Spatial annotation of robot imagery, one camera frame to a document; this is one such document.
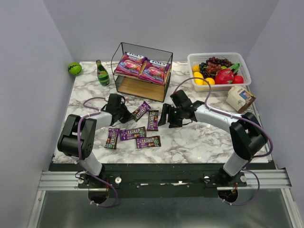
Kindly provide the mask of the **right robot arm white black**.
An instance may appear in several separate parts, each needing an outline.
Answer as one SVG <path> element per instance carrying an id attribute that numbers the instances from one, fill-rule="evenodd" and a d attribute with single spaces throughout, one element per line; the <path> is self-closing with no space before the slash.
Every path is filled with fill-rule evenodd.
<path id="1" fill-rule="evenodd" d="M 183 126 L 184 119 L 189 119 L 213 125 L 230 134 L 234 152 L 217 174 L 222 183 L 233 181 L 268 142 L 266 133 L 252 113 L 233 115 L 211 108 L 203 101 L 192 102 L 183 90 L 174 92 L 171 99 L 174 105 L 162 106 L 159 126 L 169 123 L 169 128 L 179 128 Z"/>

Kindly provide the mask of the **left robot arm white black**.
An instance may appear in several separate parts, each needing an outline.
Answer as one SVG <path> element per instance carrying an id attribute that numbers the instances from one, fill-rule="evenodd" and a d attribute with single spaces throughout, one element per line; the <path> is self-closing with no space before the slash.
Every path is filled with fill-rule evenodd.
<path id="1" fill-rule="evenodd" d="M 96 130 L 113 126 L 116 122 L 124 124 L 132 119 L 132 114 L 125 105 L 125 97 L 119 94 L 110 94 L 102 108 L 92 109 L 94 113 L 70 114 L 66 118 L 57 149 L 74 159 L 87 173 L 99 177 L 104 166 L 92 152 Z"/>

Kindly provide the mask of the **purple Fox's candy bag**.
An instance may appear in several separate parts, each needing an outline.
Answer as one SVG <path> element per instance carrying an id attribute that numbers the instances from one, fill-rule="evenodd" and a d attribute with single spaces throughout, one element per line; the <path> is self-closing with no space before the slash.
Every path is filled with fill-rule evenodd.
<path id="1" fill-rule="evenodd" d="M 166 83 L 170 69 L 170 62 L 148 59 L 143 72 L 138 76 L 138 78 L 140 80 L 152 82 L 162 86 Z"/>
<path id="2" fill-rule="evenodd" d="M 147 57 L 125 52 L 115 69 L 116 74 L 138 77 Z"/>

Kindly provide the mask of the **purple m&m's bag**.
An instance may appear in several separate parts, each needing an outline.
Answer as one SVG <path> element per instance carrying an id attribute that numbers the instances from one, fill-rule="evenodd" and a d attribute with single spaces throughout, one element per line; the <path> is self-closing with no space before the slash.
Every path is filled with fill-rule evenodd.
<path id="1" fill-rule="evenodd" d="M 136 148 L 161 147 L 160 136 L 150 136 L 136 139 Z"/>
<path id="2" fill-rule="evenodd" d="M 119 128 L 109 128 L 108 130 L 108 137 L 105 143 L 106 149 L 117 149 L 117 141 L 119 137 L 120 129 Z"/>
<path id="3" fill-rule="evenodd" d="M 133 115 L 133 119 L 137 122 L 139 121 L 142 116 L 150 110 L 150 106 L 145 102 L 143 101 L 143 103 L 135 110 L 132 112 L 132 115 Z"/>
<path id="4" fill-rule="evenodd" d="M 143 138 L 146 137 L 146 128 L 145 127 L 138 127 L 132 129 L 125 129 L 120 130 L 120 140 L 126 141 L 136 138 Z"/>
<path id="5" fill-rule="evenodd" d="M 148 111 L 148 125 L 147 131 L 158 131 L 158 110 L 149 110 Z"/>

